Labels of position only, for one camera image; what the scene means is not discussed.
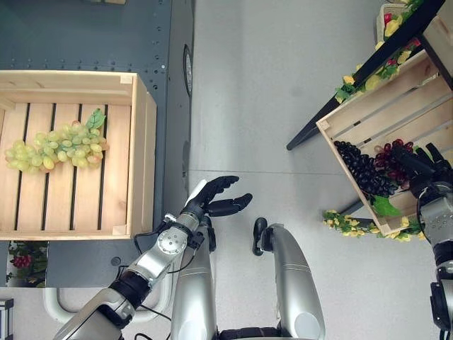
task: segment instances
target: gray metal panel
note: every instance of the gray metal panel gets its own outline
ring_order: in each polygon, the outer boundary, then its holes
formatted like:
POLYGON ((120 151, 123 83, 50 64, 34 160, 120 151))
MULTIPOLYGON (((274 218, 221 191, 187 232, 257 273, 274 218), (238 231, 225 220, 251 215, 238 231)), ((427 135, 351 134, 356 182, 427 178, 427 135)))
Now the gray metal panel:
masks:
MULTIPOLYGON (((140 247, 152 247, 156 237, 140 238, 140 247)), ((138 256, 132 241, 61 241, 50 242, 47 287, 105 287, 117 274, 113 257, 122 265, 131 264, 138 256)))
POLYGON ((164 209, 177 214, 188 197, 190 98, 185 89, 183 50, 193 48, 193 1, 174 0, 171 12, 164 209))
MULTIPOLYGON (((154 225, 160 223, 163 212, 180 209, 187 196, 180 168, 189 122, 186 118, 180 124, 172 123, 166 131, 170 22, 174 15, 172 38, 179 43, 177 48, 172 44, 172 53, 179 51, 183 41, 191 46, 193 12, 186 2, 174 1, 172 14, 171 0, 131 0, 124 6, 77 0, 0 0, 0 69, 137 72, 144 80, 158 106, 154 225), (167 133, 172 141, 166 146, 167 133), (164 170, 170 187, 166 204, 164 170)), ((180 72, 182 56, 172 60, 178 60, 175 72, 180 72)), ((176 109, 172 106, 168 114, 188 117, 187 93, 180 81, 176 85, 171 89, 175 93, 168 97, 176 109)), ((6 263, 7 247, 8 242, 0 242, 0 264, 6 263)), ((49 252, 47 284, 54 287, 108 285, 116 274, 116 267, 110 264, 113 257, 119 256, 122 264, 137 257, 131 241, 50 242, 49 252)))
POLYGON ((6 285, 6 261, 8 258, 8 241, 0 242, 0 274, 5 273, 5 275, 0 275, 0 287, 6 285))

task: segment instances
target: metal rivet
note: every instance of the metal rivet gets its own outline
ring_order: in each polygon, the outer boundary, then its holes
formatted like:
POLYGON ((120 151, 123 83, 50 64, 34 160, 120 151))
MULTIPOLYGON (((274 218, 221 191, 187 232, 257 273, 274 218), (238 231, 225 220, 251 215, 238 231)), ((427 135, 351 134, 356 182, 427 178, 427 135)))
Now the metal rivet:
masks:
POLYGON ((119 266, 121 264, 121 259, 118 256, 115 256, 110 260, 110 263, 112 266, 119 266))

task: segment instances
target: grape leaf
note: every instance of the grape leaf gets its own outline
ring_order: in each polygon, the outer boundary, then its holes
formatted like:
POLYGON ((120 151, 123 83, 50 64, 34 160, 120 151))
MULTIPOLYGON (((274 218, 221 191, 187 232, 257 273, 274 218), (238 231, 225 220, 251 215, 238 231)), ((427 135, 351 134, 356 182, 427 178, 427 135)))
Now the grape leaf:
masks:
POLYGON ((102 113, 100 108, 94 110, 93 114, 90 115, 88 122, 86 122, 85 126, 88 129, 97 129, 104 123, 105 115, 102 113))
POLYGON ((388 197, 375 196, 373 206, 374 211, 381 216, 400 216, 401 211, 390 204, 388 197))

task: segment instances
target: red cherry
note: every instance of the red cherry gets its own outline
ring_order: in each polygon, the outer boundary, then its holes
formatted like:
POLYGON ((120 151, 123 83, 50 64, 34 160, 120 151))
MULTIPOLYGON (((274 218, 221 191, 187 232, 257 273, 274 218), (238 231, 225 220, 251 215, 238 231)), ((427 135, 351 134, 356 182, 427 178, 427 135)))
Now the red cherry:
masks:
POLYGON ((391 13, 385 13, 384 14, 384 25, 389 23, 389 21, 391 21, 391 13))

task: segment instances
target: black cable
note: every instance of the black cable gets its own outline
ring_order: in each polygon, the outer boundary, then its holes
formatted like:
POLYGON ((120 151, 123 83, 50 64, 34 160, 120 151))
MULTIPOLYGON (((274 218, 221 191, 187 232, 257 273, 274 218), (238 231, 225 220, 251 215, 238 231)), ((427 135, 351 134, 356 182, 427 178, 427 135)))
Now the black cable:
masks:
POLYGON ((193 259, 195 258, 195 254, 196 253, 197 253, 197 251, 195 250, 193 252, 192 258, 189 260, 189 262, 184 267, 180 267, 177 271, 169 271, 167 274, 179 273, 180 271, 182 271, 182 270, 186 269, 187 267, 189 267, 189 265, 192 263, 193 259))
POLYGON ((153 312, 154 314, 157 314, 158 316, 160 317, 165 317, 169 322, 171 322, 171 318, 170 317, 167 317, 165 314, 162 314, 160 312, 157 312, 156 310, 153 310, 152 308, 149 308, 147 306, 143 306, 143 305, 140 305, 141 308, 144 308, 150 312, 153 312))
POLYGON ((124 266, 124 265, 121 265, 121 266, 118 266, 118 271, 116 273, 116 277, 115 277, 115 280, 119 279, 120 276, 122 275, 122 273, 125 271, 125 269, 127 268, 128 266, 124 266))
POLYGON ((146 340, 153 340, 152 338, 150 338, 149 336, 147 336, 146 334, 143 334, 143 333, 137 333, 137 334, 135 334, 134 340, 137 340, 137 339, 139 338, 139 336, 145 338, 146 340))
POLYGON ((138 242, 138 238, 139 237, 143 237, 143 236, 152 236, 154 234, 158 234, 158 232, 143 232, 141 234, 136 234, 134 236, 134 245, 135 245, 135 248, 137 248, 137 251, 139 252, 140 255, 143 254, 143 251, 140 249, 140 245, 139 245, 139 242, 138 242))

